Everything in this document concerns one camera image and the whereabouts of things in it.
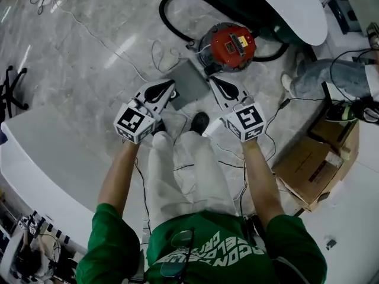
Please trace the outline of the small cardboard box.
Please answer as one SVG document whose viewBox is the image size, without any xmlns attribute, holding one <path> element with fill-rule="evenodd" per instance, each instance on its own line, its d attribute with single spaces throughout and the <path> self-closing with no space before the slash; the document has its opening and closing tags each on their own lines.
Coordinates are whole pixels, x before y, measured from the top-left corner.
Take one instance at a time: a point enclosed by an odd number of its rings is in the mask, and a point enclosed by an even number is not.
<svg viewBox="0 0 379 284">
<path fill-rule="evenodd" d="M 359 121 L 330 122 L 323 117 L 308 130 L 309 137 L 327 143 L 343 159 L 338 180 L 343 180 L 359 153 Z"/>
</svg>

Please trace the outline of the person's right black shoe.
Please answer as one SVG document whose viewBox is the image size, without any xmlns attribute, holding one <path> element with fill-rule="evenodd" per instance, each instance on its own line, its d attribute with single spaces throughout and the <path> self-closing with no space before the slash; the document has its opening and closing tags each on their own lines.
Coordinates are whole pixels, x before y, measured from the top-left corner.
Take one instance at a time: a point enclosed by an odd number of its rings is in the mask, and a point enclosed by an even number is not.
<svg viewBox="0 0 379 284">
<path fill-rule="evenodd" d="M 198 112 L 191 121 L 190 131 L 202 135 L 210 123 L 210 118 L 205 112 Z"/>
</svg>

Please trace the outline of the large cardboard box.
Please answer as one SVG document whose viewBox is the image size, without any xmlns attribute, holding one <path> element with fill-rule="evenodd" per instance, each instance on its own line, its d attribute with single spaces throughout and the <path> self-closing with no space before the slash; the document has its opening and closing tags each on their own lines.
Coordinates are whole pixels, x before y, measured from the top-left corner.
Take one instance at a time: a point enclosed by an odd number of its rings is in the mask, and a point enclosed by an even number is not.
<svg viewBox="0 0 379 284">
<path fill-rule="evenodd" d="M 312 212 L 342 179 L 345 166 L 346 161 L 329 144 L 303 137 L 275 164 L 273 171 L 295 201 Z"/>
</svg>

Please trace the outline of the red vacuum cleaner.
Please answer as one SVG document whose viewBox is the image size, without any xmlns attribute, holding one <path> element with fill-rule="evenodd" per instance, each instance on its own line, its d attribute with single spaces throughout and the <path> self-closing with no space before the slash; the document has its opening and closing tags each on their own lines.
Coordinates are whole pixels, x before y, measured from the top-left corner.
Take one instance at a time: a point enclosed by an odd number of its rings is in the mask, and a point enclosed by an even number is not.
<svg viewBox="0 0 379 284">
<path fill-rule="evenodd" d="M 240 25 L 223 22 L 214 25 L 197 44 L 196 55 L 206 75 L 240 72 L 253 61 L 255 38 Z"/>
</svg>

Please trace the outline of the person's left forearm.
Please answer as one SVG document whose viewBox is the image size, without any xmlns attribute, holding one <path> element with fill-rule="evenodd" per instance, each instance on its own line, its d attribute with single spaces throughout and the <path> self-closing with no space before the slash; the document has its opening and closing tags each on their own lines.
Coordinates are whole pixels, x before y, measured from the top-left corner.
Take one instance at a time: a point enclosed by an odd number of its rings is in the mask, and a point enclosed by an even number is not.
<svg viewBox="0 0 379 284">
<path fill-rule="evenodd" d="M 123 216 L 139 144 L 125 141 L 116 154 L 101 186 L 98 205 L 109 204 Z"/>
</svg>

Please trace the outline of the grey cloth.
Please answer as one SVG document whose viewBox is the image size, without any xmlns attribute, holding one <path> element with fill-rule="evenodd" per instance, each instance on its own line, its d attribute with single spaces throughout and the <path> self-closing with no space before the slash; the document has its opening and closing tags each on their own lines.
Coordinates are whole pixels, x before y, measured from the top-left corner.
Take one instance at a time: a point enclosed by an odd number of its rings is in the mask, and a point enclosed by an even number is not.
<svg viewBox="0 0 379 284">
<path fill-rule="evenodd" d="M 205 78 L 189 59 L 177 65 L 166 77 L 175 81 L 176 95 L 171 99 L 171 105 L 177 111 L 204 98 L 210 91 Z"/>
</svg>

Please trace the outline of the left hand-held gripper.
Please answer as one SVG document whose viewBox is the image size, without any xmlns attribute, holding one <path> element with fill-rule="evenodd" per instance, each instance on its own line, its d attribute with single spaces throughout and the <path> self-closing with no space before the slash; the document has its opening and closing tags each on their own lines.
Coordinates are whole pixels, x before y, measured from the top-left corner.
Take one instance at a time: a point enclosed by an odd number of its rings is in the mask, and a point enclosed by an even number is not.
<svg viewBox="0 0 379 284">
<path fill-rule="evenodd" d="M 122 104 L 113 123 L 116 133 L 134 144 L 141 143 L 162 122 L 160 114 L 174 90 L 172 79 L 159 79 L 142 85 L 127 104 Z"/>
</svg>

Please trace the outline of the person's green shirt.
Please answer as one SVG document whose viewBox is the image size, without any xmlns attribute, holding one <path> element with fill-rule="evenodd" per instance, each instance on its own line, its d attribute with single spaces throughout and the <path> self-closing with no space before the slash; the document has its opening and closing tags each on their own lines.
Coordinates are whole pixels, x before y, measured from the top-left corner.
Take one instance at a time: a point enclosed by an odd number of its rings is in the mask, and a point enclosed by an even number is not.
<svg viewBox="0 0 379 284">
<path fill-rule="evenodd" d="M 173 218 L 152 231 L 147 248 L 148 284 L 325 284 L 327 264 L 301 219 L 270 220 L 264 248 L 243 235 L 239 217 L 201 211 Z M 163 277 L 160 268 L 174 254 L 175 234 L 194 227 L 194 242 L 182 280 Z M 97 207 L 88 251 L 76 269 L 78 284 L 122 284 L 140 263 L 136 233 L 109 204 Z"/>
</svg>

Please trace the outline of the white curved table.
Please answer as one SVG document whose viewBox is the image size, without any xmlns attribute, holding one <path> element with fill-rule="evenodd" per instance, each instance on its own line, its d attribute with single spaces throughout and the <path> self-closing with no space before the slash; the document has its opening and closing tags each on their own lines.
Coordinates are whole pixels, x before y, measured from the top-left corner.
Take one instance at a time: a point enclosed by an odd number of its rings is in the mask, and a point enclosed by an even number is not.
<svg viewBox="0 0 379 284">
<path fill-rule="evenodd" d="M 86 248 L 103 163 L 81 143 L 53 106 L 1 124 L 0 171 L 21 199 L 47 223 Z"/>
</svg>

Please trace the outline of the black metal frame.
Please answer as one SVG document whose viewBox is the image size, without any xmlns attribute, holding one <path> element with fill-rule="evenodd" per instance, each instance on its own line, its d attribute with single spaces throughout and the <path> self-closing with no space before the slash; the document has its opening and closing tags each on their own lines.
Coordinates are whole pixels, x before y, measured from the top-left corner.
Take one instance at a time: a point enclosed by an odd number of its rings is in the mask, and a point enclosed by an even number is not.
<svg viewBox="0 0 379 284">
<path fill-rule="evenodd" d="M 321 110 L 307 130 L 307 135 L 315 139 L 317 139 L 317 137 L 315 137 L 315 134 L 312 132 L 312 130 L 316 127 L 317 123 L 325 116 L 328 109 L 332 106 L 332 99 L 326 82 L 322 82 L 322 89 L 325 97 L 322 99 Z"/>
</svg>

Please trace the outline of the yellow-green gadget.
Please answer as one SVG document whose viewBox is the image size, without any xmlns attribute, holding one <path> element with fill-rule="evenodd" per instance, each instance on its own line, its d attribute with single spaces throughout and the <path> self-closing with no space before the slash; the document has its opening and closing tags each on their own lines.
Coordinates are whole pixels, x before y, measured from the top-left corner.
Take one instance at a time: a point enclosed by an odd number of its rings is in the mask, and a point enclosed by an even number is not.
<svg viewBox="0 0 379 284">
<path fill-rule="evenodd" d="M 351 122 L 357 120 L 357 118 L 352 110 L 352 104 L 342 101 L 328 109 L 325 120 L 329 122 Z"/>
</svg>

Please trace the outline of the person's white trousers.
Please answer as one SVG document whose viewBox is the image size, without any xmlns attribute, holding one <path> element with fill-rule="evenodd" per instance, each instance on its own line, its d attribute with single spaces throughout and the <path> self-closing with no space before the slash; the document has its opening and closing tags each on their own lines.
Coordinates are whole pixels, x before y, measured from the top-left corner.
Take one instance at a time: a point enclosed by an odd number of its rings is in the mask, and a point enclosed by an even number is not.
<svg viewBox="0 0 379 284">
<path fill-rule="evenodd" d="M 152 230 L 173 218 L 200 211 L 236 216 L 226 177 L 211 141 L 194 131 L 180 138 L 193 165 L 184 179 L 175 174 L 174 141 L 160 131 L 153 136 L 148 159 L 147 207 Z"/>
</svg>

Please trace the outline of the green and white bathtub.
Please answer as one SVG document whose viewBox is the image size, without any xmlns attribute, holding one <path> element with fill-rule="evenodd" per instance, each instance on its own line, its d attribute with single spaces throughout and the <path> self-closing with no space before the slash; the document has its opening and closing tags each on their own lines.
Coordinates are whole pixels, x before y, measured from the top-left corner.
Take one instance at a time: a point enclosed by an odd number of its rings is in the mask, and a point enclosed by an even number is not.
<svg viewBox="0 0 379 284">
<path fill-rule="evenodd" d="M 230 18 L 282 43 L 323 44 L 327 20 L 320 0 L 212 0 Z"/>
</svg>

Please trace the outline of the black office chair base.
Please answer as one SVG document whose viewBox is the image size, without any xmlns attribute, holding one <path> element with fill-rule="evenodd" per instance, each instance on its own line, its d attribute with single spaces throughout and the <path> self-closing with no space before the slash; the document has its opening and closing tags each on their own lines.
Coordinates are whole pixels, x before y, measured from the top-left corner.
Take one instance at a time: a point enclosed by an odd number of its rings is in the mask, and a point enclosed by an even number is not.
<svg viewBox="0 0 379 284">
<path fill-rule="evenodd" d="M 5 111 L 8 111 L 8 117 L 12 118 L 11 105 L 15 105 L 17 108 L 26 111 L 29 109 L 28 104 L 22 104 L 17 101 L 14 97 L 14 89 L 18 83 L 20 77 L 27 73 L 27 68 L 24 67 L 17 74 L 12 84 L 9 83 L 9 73 L 13 70 L 13 66 L 9 66 L 5 72 L 5 80 L 2 85 L 0 85 L 0 122 L 5 121 L 6 115 Z"/>
</svg>

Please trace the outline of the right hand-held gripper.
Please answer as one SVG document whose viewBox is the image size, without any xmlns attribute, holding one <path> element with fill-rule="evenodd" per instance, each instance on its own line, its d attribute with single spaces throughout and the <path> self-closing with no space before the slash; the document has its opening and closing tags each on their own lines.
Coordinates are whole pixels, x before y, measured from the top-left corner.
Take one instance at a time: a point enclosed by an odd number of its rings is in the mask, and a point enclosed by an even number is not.
<svg viewBox="0 0 379 284">
<path fill-rule="evenodd" d="M 241 82 L 224 76 L 211 76 L 208 84 L 219 107 L 226 113 L 224 126 L 241 143 L 264 132 L 267 121 L 262 108 L 252 97 L 246 97 L 248 92 Z"/>
</svg>

